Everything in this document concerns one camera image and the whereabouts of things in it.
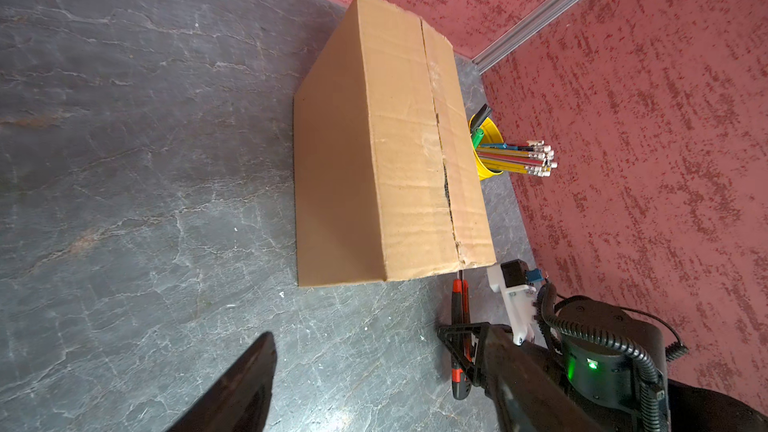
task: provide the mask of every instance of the floor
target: floor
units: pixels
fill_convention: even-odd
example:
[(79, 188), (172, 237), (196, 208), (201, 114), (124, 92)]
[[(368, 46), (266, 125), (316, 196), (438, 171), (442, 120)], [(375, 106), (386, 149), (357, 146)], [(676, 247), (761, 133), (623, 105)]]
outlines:
[[(292, 94), (342, 12), (0, 0), (4, 430), (164, 430), (263, 331), (268, 430), (496, 428), (449, 392), (451, 276), (296, 286)], [(508, 177), (483, 191), (498, 258), (532, 264)], [(503, 322), (468, 275), (473, 317)]]

